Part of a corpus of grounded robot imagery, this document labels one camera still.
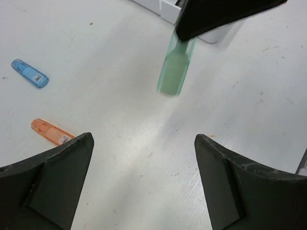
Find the blue marker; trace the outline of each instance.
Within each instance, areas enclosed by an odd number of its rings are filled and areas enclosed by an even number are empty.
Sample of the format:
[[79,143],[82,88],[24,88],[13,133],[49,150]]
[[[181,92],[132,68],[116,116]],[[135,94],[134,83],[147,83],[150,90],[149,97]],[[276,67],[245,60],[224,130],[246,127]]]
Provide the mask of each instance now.
[[38,88],[43,88],[49,82],[49,78],[45,74],[19,59],[14,60],[11,66]]

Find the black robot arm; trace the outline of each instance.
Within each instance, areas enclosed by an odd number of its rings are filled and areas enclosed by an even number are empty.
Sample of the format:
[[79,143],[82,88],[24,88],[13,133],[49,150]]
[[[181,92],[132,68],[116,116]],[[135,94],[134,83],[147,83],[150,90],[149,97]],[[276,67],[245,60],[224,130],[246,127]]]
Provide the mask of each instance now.
[[186,0],[176,34],[186,42],[219,26],[277,7],[287,0]]

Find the white box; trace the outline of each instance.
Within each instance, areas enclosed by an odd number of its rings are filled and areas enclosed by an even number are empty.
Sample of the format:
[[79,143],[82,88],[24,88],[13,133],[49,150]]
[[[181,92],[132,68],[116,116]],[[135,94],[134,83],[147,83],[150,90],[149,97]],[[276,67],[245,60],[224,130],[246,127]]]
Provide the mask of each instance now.
[[160,0],[133,0],[133,1],[160,15]]
[[[138,4],[159,14],[165,21],[175,24],[181,8],[176,6],[177,0],[133,0]],[[232,24],[224,25],[199,36],[208,43],[216,43],[230,30]]]

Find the translucent plastic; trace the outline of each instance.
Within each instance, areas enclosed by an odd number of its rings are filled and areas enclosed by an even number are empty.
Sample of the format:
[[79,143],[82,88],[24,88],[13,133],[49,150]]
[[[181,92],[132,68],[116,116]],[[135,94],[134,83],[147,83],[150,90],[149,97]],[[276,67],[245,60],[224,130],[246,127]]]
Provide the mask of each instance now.
[[43,88],[49,82],[49,78],[45,74],[29,66],[24,61],[16,59],[12,62],[11,66],[38,88]]
[[195,42],[196,39],[192,39],[182,43],[178,40],[176,33],[173,33],[158,81],[157,92],[170,96],[180,94]]
[[64,144],[74,138],[73,135],[39,118],[31,123],[31,128],[56,145]]

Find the orange highlighter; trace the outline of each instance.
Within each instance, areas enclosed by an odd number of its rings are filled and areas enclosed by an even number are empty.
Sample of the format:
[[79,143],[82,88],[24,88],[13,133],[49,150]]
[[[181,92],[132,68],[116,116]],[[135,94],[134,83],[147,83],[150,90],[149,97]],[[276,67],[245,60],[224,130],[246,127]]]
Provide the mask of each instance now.
[[56,145],[64,144],[74,138],[73,135],[39,118],[32,121],[31,128]]

